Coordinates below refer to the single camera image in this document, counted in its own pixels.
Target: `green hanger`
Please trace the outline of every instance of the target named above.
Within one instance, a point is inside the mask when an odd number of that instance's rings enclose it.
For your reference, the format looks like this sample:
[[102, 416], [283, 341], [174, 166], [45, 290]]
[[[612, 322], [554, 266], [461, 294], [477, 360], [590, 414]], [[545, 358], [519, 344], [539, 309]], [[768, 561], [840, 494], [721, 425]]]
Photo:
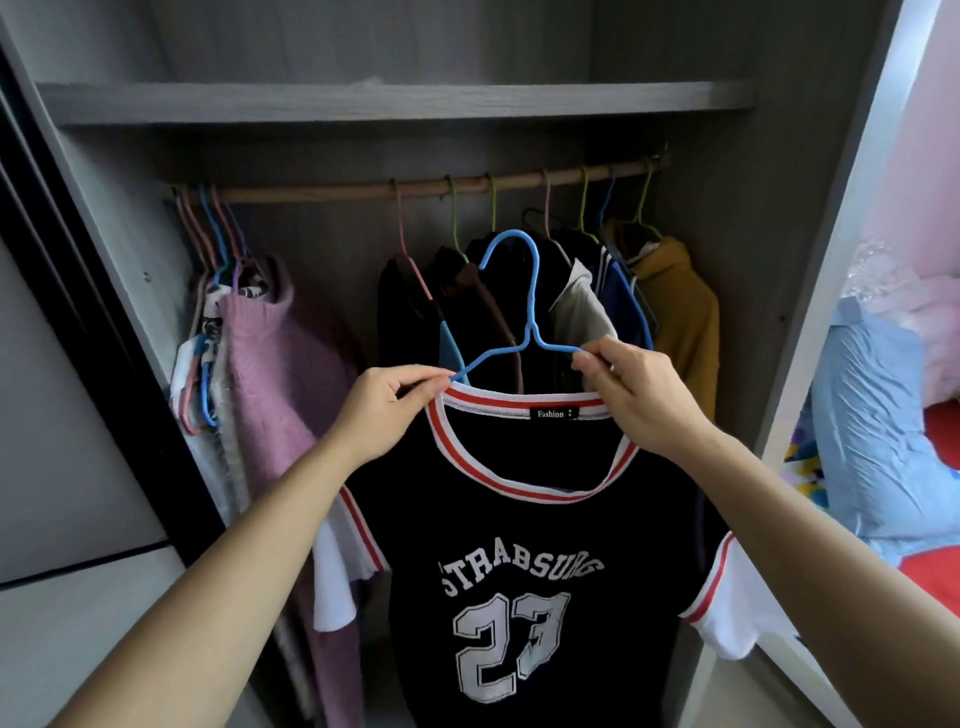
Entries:
[[469, 263], [469, 258], [460, 250], [460, 241], [457, 240], [457, 184], [449, 175], [446, 175], [444, 179], [450, 183], [450, 191], [453, 193], [453, 247], [457, 250], [457, 253], [460, 254], [464, 262]]

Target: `wooden rod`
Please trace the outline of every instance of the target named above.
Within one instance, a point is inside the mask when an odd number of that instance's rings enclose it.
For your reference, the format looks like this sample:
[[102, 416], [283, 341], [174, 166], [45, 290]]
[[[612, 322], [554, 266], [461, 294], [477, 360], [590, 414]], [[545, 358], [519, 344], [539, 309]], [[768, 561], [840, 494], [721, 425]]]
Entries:
[[[591, 182], [608, 180], [610, 177], [636, 177], [645, 175], [648, 171], [658, 172], [668, 166], [669, 158], [664, 155], [651, 158], [649, 163], [630, 161], [619, 164], [597, 164], [587, 167], [587, 177]], [[502, 192], [508, 189], [530, 189], [545, 185], [543, 172], [525, 172], [520, 175], [506, 175], [496, 177], [496, 190]], [[584, 180], [584, 173], [580, 167], [559, 169], [546, 172], [550, 179], [550, 186], [561, 184], [576, 184]], [[457, 193], [461, 195], [485, 194], [491, 191], [490, 178], [457, 177], [454, 178]], [[450, 193], [450, 183], [447, 180], [419, 180], [415, 182], [398, 182], [400, 195], [408, 197], [443, 197]], [[391, 200], [394, 198], [394, 186], [386, 184], [313, 184], [301, 187], [223, 187], [218, 188], [220, 199], [229, 205], [277, 205], [295, 203], [334, 203], [353, 202], [356, 200]], [[190, 201], [193, 204], [200, 202], [197, 193], [190, 192]]]

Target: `right hand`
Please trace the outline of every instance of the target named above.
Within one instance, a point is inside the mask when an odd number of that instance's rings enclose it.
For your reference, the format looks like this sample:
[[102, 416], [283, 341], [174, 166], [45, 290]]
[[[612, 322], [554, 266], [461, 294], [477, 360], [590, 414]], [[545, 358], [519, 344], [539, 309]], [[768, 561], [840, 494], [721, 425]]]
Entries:
[[676, 460], [715, 427], [680, 379], [670, 357], [604, 336], [573, 354], [616, 423], [640, 448]]

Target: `clothes hanger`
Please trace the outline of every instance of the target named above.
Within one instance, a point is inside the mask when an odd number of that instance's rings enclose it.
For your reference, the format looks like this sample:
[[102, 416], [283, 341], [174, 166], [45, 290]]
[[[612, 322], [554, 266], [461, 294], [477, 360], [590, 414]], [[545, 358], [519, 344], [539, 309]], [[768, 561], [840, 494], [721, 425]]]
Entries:
[[634, 214], [634, 219], [629, 221], [628, 225], [640, 225], [642, 228], [646, 228], [648, 231], [652, 232], [657, 236], [658, 240], [663, 239], [663, 235], [660, 234], [660, 231], [657, 230], [654, 226], [649, 223], [643, 222], [643, 205], [647, 201], [647, 190], [650, 189], [650, 180], [654, 177], [654, 164], [650, 161], [649, 157], [644, 157], [643, 161], [647, 165], [647, 177], [643, 181], [643, 191], [640, 193], [640, 204], [636, 206], [636, 213]]
[[550, 175], [545, 169], [541, 169], [540, 172], [543, 174], [543, 182], [546, 184], [546, 199], [543, 201], [543, 236], [557, 247], [560, 255], [564, 257], [567, 267], [572, 268], [573, 262], [570, 260], [570, 256], [566, 254], [564, 247], [550, 237]]
[[[210, 205], [206, 200], [206, 192], [202, 184], [197, 186], [197, 189], [200, 193], [200, 204], [204, 209], [204, 214], [206, 215], [206, 220], [210, 224], [210, 227], [213, 228], [213, 234], [217, 238], [217, 248], [220, 251], [221, 264], [220, 267], [213, 274], [213, 282], [216, 285], [220, 285], [220, 278], [223, 273], [229, 268], [230, 263], [233, 263], [234, 271], [240, 264], [239, 260], [234, 259], [230, 260], [229, 252], [227, 250], [227, 244], [224, 242], [223, 233], [220, 230], [220, 226], [217, 224], [216, 218], [213, 216], [213, 212], [210, 210]], [[200, 405], [201, 411], [204, 413], [204, 419], [206, 423], [211, 427], [217, 426], [217, 419], [213, 416], [213, 413], [210, 411], [210, 376], [211, 370], [213, 369], [213, 363], [209, 361], [201, 361], [200, 364]]]
[[490, 261], [490, 256], [492, 255], [496, 246], [499, 245], [502, 240], [506, 240], [510, 237], [518, 237], [522, 239], [523, 242], [527, 244], [527, 247], [530, 249], [530, 254], [534, 259], [534, 270], [530, 277], [530, 289], [527, 293], [527, 323], [523, 328], [523, 341], [514, 347], [501, 347], [499, 349], [486, 350], [472, 362], [470, 362], [466, 367], [464, 367], [464, 369], [453, 375], [450, 378], [452, 381], [462, 379], [491, 356], [497, 356], [498, 354], [503, 353], [522, 352], [527, 348], [527, 346], [529, 346], [531, 334], [534, 342], [541, 349], [546, 349], [549, 352], [574, 353], [578, 351], [577, 347], [568, 347], [561, 344], [547, 344], [542, 338], [540, 338], [540, 328], [537, 326], [537, 317], [534, 313], [534, 304], [536, 302], [535, 295], [537, 292], [537, 276], [540, 274], [540, 253], [537, 251], [537, 244], [534, 242], [533, 238], [530, 237], [530, 235], [519, 230], [501, 232], [493, 240], [491, 240], [490, 245], [487, 246], [487, 251], [483, 254], [483, 260], [480, 261], [480, 270], [482, 271], [487, 267], [487, 263]]
[[236, 293], [240, 283], [240, 272], [244, 267], [244, 260], [240, 254], [240, 248], [237, 246], [237, 240], [233, 234], [233, 228], [230, 227], [229, 223], [227, 222], [227, 216], [224, 214], [223, 208], [220, 207], [220, 196], [217, 194], [216, 184], [212, 184], [210, 186], [210, 200], [213, 202], [213, 209], [217, 213], [220, 227], [227, 231], [227, 240], [230, 243], [230, 252], [233, 254], [233, 279], [232, 286], [230, 288], [232, 289], [233, 293]]
[[[196, 231], [193, 229], [193, 226], [190, 224], [189, 216], [185, 211], [185, 209], [188, 207], [188, 203], [186, 202], [188, 199], [187, 191], [187, 186], [185, 184], [180, 186], [179, 191], [175, 188], [177, 213], [180, 216], [180, 222], [183, 224], [183, 228], [187, 232], [187, 236], [193, 242], [197, 254], [204, 265], [204, 272], [197, 282], [197, 304], [194, 306], [193, 321], [190, 324], [190, 335], [187, 338], [187, 341], [193, 341], [197, 339], [200, 318], [204, 310], [204, 295], [206, 293], [207, 283], [210, 279], [212, 266], [210, 265], [207, 256], [204, 254], [204, 245], [201, 243], [201, 238], [197, 235]], [[194, 382], [197, 380], [197, 364], [200, 361], [200, 351], [203, 349], [202, 346], [198, 346], [199, 344], [199, 340], [194, 344], [194, 351], [190, 357], [190, 370], [187, 374], [186, 382], [183, 385], [183, 391], [180, 393], [180, 422], [183, 424], [183, 429], [185, 429], [191, 435], [199, 435], [206, 430], [205, 425], [195, 427], [190, 421], [190, 400], [193, 394]]]
[[420, 284], [420, 288], [423, 289], [423, 294], [426, 296], [426, 299], [433, 303], [433, 296], [430, 295], [430, 289], [427, 288], [426, 283], [423, 281], [423, 276], [420, 275], [420, 268], [417, 267], [417, 263], [414, 262], [414, 259], [407, 253], [406, 243], [403, 242], [403, 204], [400, 201], [400, 185], [393, 179], [390, 180], [390, 184], [394, 186], [394, 192], [396, 193], [396, 224], [400, 231], [400, 251], [403, 253], [403, 257], [407, 259], [407, 262], [410, 263], [410, 267], [414, 269], [414, 275], [417, 277], [417, 281]]
[[460, 257], [464, 260], [465, 263], [469, 263], [470, 259], [467, 255], [460, 250], [460, 241], [457, 239], [457, 183], [453, 181], [453, 178], [450, 175], [444, 175], [444, 179], [450, 184], [450, 193], [453, 197], [453, 247], [460, 254]]
[[600, 230], [603, 227], [603, 218], [607, 214], [607, 205], [610, 204], [610, 198], [613, 196], [613, 186], [616, 184], [616, 177], [611, 175], [610, 185], [607, 187], [607, 196], [604, 198], [603, 205], [600, 206], [600, 211], [597, 212], [596, 227]]
[[224, 203], [224, 210], [227, 211], [227, 217], [229, 217], [230, 223], [233, 225], [233, 229], [236, 230], [237, 238], [240, 240], [240, 252], [244, 259], [253, 263], [253, 267], [256, 268], [256, 272], [260, 274], [260, 277], [264, 280], [266, 291], [269, 292], [274, 290], [271, 276], [268, 275], [267, 270], [260, 264], [260, 258], [256, 257], [256, 255], [254, 255], [250, 250], [250, 246], [247, 245], [247, 236], [244, 234], [243, 228], [240, 227], [240, 223], [237, 222], [236, 215], [233, 214], [233, 208]]
[[577, 220], [577, 232], [583, 235], [586, 235], [590, 240], [592, 240], [597, 245], [601, 245], [600, 240], [597, 239], [596, 235], [594, 235], [592, 232], [587, 232], [586, 230], [584, 230], [584, 211], [587, 209], [587, 187], [590, 184], [590, 175], [589, 175], [589, 172], [587, 171], [587, 166], [585, 164], [580, 165], [580, 170], [584, 173], [584, 189], [583, 189], [583, 192], [581, 192], [580, 194], [580, 217]]
[[204, 214], [206, 215], [206, 221], [209, 223], [210, 227], [213, 229], [213, 235], [217, 240], [217, 250], [220, 251], [220, 267], [213, 272], [213, 282], [217, 285], [220, 285], [220, 277], [224, 272], [229, 268], [230, 259], [229, 253], [227, 251], [227, 244], [224, 242], [224, 236], [220, 232], [220, 226], [217, 225], [217, 221], [213, 218], [213, 213], [210, 212], [210, 205], [206, 201], [206, 191], [202, 184], [197, 185], [197, 191], [200, 193], [200, 205], [204, 209]]
[[492, 194], [491, 199], [491, 221], [490, 221], [490, 232], [496, 232], [496, 178], [490, 173], [487, 172], [484, 175], [488, 180], [490, 180], [490, 190]]

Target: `blue pillow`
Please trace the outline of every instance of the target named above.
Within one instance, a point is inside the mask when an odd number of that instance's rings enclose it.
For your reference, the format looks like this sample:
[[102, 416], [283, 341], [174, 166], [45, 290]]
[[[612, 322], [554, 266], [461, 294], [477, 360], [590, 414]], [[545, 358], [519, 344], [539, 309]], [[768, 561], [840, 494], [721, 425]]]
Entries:
[[837, 305], [810, 389], [830, 514], [894, 566], [960, 544], [960, 474], [924, 434], [924, 342]]

